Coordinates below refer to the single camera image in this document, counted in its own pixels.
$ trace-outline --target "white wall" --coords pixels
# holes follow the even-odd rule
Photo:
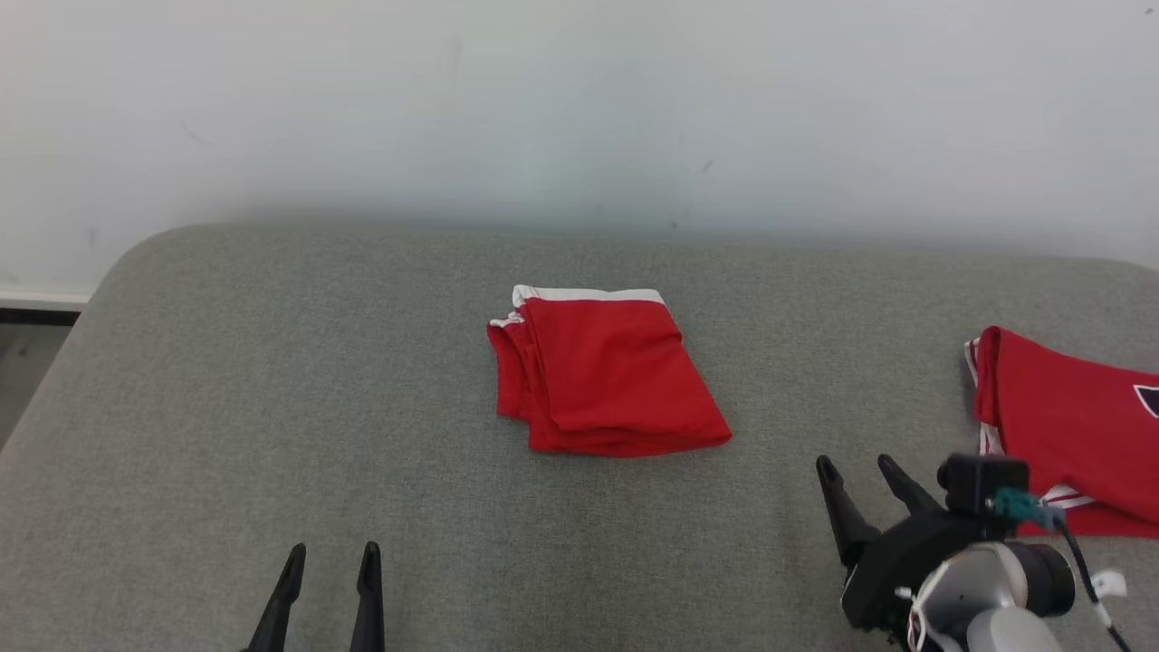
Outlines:
[[[1159,266],[1159,0],[0,0],[0,291],[270,200]]]

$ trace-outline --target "gray cushion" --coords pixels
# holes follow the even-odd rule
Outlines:
[[[659,290],[735,439],[529,452],[484,336],[519,281]],[[889,525],[879,453],[935,490],[976,446],[962,343],[1001,323],[1159,371],[1157,295],[1102,261],[170,232],[109,273],[0,453],[0,650],[238,650],[299,541],[292,649],[340,650],[366,540],[392,650],[888,650],[838,607],[814,459]],[[1159,542],[1084,545],[1150,647]],[[1081,602],[1051,627],[1110,649]]]

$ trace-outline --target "floor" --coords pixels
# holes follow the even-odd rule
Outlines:
[[[0,448],[71,330],[68,325],[0,323]]]

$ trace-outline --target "red shorts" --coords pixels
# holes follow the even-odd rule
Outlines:
[[[1159,539],[1159,375],[1078,360],[991,325],[967,343],[979,453],[1030,466],[1076,534]]]
[[[516,285],[494,318],[497,412],[545,453],[661,455],[731,439],[655,290]]]

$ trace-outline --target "teal connector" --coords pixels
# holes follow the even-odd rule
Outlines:
[[[1029,521],[1044,530],[1054,530],[1055,523],[1066,519],[1062,510],[1045,507],[1034,496],[1009,488],[999,488],[994,493],[994,514],[1013,521]]]

